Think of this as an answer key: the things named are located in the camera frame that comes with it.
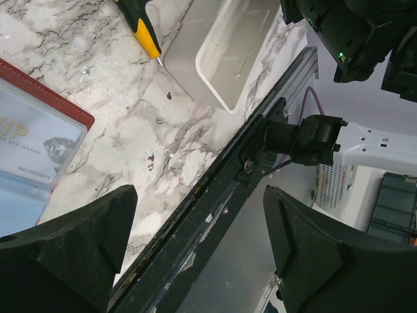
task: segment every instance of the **black cable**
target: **black cable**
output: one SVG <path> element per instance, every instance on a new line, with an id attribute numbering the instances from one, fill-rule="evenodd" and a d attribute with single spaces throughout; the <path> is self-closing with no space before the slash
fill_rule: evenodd
<path id="1" fill-rule="evenodd" d="M 262 174 L 262 177 L 266 177 L 266 176 L 278 171 L 280 168 L 283 168 L 287 165 L 290 165 L 291 163 L 293 163 L 293 160 L 291 160 L 291 159 L 286 160 L 285 162 L 282 162 L 281 164 L 278 164 L 277 166 L 274 166 L 270 170 L 264 172 L 264 174 Z"/>

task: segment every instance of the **marble tabletop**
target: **marble tabletop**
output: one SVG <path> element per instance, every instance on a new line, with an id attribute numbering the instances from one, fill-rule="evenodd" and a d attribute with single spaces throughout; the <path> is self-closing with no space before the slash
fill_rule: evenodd
<path id="1" fill-rule="evenodd" d="M 147 4 L 162 53 L 191 3 Z M 280 11 L 229 115 L 150 60 L 112 0 L 0 0 L 0 57 L 96 118 L 40 222 L 134 185 L 125 271 L 306 43 L 306 25 L 285 25 Z"/>

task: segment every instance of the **table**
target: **table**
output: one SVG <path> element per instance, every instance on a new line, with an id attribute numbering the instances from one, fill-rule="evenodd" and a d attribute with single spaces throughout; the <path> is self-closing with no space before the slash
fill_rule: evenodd
<path id="1" fill-rule="evenodd" d="M 191 3 L 147 5 L 163 54 Z M 280 11 L 229 115 L 194 102 L 150 60 L 111 0 L 0 2 L 0 57 L 96 118 L 40 222 L 134 185 L 126 271 L 306 43 L 306 24 L 285 25 Z"/>

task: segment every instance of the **screwdriver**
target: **screwdriver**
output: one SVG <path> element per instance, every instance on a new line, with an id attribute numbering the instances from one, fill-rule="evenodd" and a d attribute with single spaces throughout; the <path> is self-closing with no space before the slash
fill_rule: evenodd
<path id="1" fill-rule="evenodd" d="M 145 10 L 145 5 L 149 1 L 150 0 L 115 0 L 124 17 L 127 19 L 130 28 L 132 28 L 137 41 L 139 41 L 149 57 L 151 59 L 157 59 L 161 67 L 163 67 L 161 59 L 159 58 L 161 55 L 161 48 L 159 47 L 155 31 Z"/>

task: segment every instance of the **gold lettering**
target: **gold lettering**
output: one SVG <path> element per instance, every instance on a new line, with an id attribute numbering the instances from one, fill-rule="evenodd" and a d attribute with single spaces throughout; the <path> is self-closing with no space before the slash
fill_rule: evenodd
<path id="1" fill-rule="evenodd" d="M 1 133 L 3 136 L 6 136 L 7 133 L 9 132 L 9 130 L 12 128 L 14 121 L 9 120 L 8 123 L 6 124 L 6 128 L 3 130 L 3 132 Z"/>
<path id="2" fill-rule="evenodd" d="M 14 137 L 16 137 L 17 135 L 24 136 L 28 132 L 29 132 L 29 129 L 27 129 L 27 127 L 25 125 L 18 124 L 18 126 L 16 126 L 16 128 L 14 129 L 14 132 L 12 133 L 10 138 L 14 139 Z"/>

